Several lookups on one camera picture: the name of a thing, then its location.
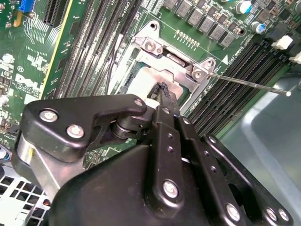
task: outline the metal pin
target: metal pin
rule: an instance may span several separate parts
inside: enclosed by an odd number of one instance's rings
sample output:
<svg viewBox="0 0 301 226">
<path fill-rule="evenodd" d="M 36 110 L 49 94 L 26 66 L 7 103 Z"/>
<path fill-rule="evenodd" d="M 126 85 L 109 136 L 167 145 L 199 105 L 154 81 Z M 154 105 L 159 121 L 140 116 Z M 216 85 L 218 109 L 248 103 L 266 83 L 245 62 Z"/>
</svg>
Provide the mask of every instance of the metal pin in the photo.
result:
<svg viewBox="0 0 301 226">
<path fill-rule="evenodd" d="M 209 76 L 217 78 L 217 79 L 223 79 L 223 80 L 239 83 L 239 84 L 246 85 L 246 86 L 249 86 L 249 87 L 253 87 L 253 88 L 256 88 L 256 89 L 266 90 L 266 91 L 272 92 L 272 93 L 286 95 L 287 97 L 289 97 L 292 94 L 290 91 L 285 91 L 285 90 L 282 90 L 282 89 L 276 89 L 276 88 L 272 88 L 272 87 L 268 87 L 268 86 L 263 86 L 263 85 L 259 85 L 259 84 L 256 84 L 256 83 L 253 83 L 253 82 L 250 82 L 250 81 L 244 81 L 244 80 L 240 80 L 240 79 L 230 78 L 230 77 L 223 76 L 223 75 L 209 73 Z"/>
</svg>

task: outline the black ram slot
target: black ram slot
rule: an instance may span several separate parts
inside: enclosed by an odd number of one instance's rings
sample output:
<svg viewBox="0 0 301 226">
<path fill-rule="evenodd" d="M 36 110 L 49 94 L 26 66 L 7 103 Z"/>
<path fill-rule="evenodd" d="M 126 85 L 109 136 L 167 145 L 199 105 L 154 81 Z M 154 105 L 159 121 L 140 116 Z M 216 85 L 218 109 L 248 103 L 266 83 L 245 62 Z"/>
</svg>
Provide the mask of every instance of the black ram slot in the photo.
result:
<svg viewBox="0 0 301 226">
<path fill-rule="evenodd" d="M 229 77 L 235 77 L 237 75 L 237 69 L 248 59 L 259 47 L 250 43 L 246 46 L 246 50 L 229 66 L 224 75 Z M 206 110 L 208 104 L 215 99 L 219 93 L 229 85 L 228 81 L 219 79 L 215 85 L 211 88 L 208 94 L 203 98 L 202 102 L 198 104 L 193 112 L 190 113 L 189 119 L 194 123 L 203 112 Z"/>
<path fill-rule="evenodd" d="M 290 65 L 281 52 L 254 38 L 228 67 L 224 75 L 266 85 L 284 65 Z M 218 134 L 259 92 L 248 86 L 217 80 L 198 106 L 190 113 L 200 136 Z"/>
<path fill-rule="evenodd" d="M 50 0 L 46 8 L 44 23 L 52 27 L 57 27 L 60 25 L 65 12 L 66 4 L 67 0 Z"/>
<path fill-rule="evenodd" d="M 251 82 L 265 85 L 279 70 L 282 66 L 278 67 L 279 61 L 272 57 L 267 58 L 259 68 L 253 72 L 253 79 Z M 227 101 L 225 105 L 221 106 L 221 110 L 214 117 L 214 120 L 218 122 L 211 123 L 207 121 L 203 124 L 203 128 L 198 129 L 199 135 L 203 135 L 208 132 L 216 132 L 214 128 L 223 127 L 227 124 L 225 118 L 232 118 L 233 112 L 239 112 L 248 103 L 249 96 L 255 96 L 259 92 L 258 89 L 253 89 L 248 86 L 239 85 L 239 87 L 232 94 L 231 101 Z"/>
<path fill-rule="evenodd" d="M 254 51 L 252 53 L 251 57 L 246 58 L 244 61 L 242 61 L 243 62 L 242 64 L 236 65 L 235 70 L 231 70 L 231 71 L 234 74 L 237 74 L 236 78 L 250 81 L 252 78 L 249 77 L 249 73 L 257 66 L 260 59 L 262 59 L 263 57 L 265 57 L 265 54 L 261 50 L 257 49 L 257 51 Z M 202 117 L 198 117 L 193 122 L 196 128 L 200 129 L 207 120 L 213 117 L 215 112 L 219 111 L 222 104 L 228 100 L 228 98 L 231 96 L 231 93 L 234 92 L 235 89 L 237 89 L 237 87 L 239 87 L 239 84 L 233 82 L 227 82 L 226 87 L 225 86 L 220 87 L 220 90 L 217 91 L 218 93 L 214 93 L 212 95 L 212 97 L 214 97 L 213 100 L 211 100 L 211 102 L 206 104 L 207 105 L 205 106 L 206 111 L 204 112 L 204 114 L 202 114 Z"/>
<path fill-rule="evenodd" d="M 261 84 L 267 84 L 275 74 L 282 68 L 283 65 L 277 65 L 275 70 L 269 74 L 269 76 L 265 77 L 264 81 L 261 81 Z M 233 117 L 239 115 L 242 109 L 245 107 L 246 103 L 252 100 L 252 98 L 259 92 L 258 89 L 247 88 L 245 94 L 237 101 L 229 110 L 229 114 L 224 114 L 223 117 L 219 120 L 218 124 L 215 124 L 214 127 L 208 130 L 204 130 L 199 132 L 199 135 L 205 133 L 218 134 L 231 120 Z"/>
</svg>

